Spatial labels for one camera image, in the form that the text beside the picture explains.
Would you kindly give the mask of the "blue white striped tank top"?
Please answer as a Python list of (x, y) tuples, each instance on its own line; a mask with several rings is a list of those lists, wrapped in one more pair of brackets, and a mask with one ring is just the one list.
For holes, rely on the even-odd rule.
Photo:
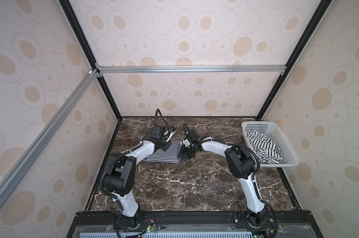
[(158, 149), (151, 155), (148, 155), (144, 160), (147, 162), (157, 162), (157, 163), (179, 163), (179, 154), (181, 150), (182, 143), (178, 140), (172, 141), (170, 147), (163, 151)]

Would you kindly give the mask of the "black white striped tank top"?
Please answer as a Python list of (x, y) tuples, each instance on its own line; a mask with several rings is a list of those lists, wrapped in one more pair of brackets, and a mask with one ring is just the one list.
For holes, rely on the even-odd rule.
[(247, 136), (261, 164), (280, 164), (283, 162), (283, 158), (280, 156), (281, 148), (271, 137), (255, 130), (248, 131)]

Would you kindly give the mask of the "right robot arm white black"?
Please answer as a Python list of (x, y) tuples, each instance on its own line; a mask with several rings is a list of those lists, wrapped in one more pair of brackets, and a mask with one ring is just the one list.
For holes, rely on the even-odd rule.
[(269, 206), (262, 200), (256, 181), (260, 162), (245, 145), (223, 142), (212, 137), (201, 137), (195, 130), (185, 130), (181, 156), (194, 158), (199, 151), (212, 152), (224, 157), (230, 173), (239, 180), (247, 200), (247, 219), (254, 228), (260, 227), (269, 215)]

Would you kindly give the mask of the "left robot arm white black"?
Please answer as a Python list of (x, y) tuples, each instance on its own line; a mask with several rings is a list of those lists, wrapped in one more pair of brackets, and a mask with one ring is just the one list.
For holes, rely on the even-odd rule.
[(167, 151), (175, 131), (174, 127), (165, 131), (162, 126), (153, 126), (151, 132), (136, 146), (119, 155), (110, 155), (111, 161), (101, 175), (99, 189), (103, 195), (118, 203), (122, 219), (131, 228), (139, 226), (141, 217), (141, 209), (132, 192), (136, 165), (158, 149)]

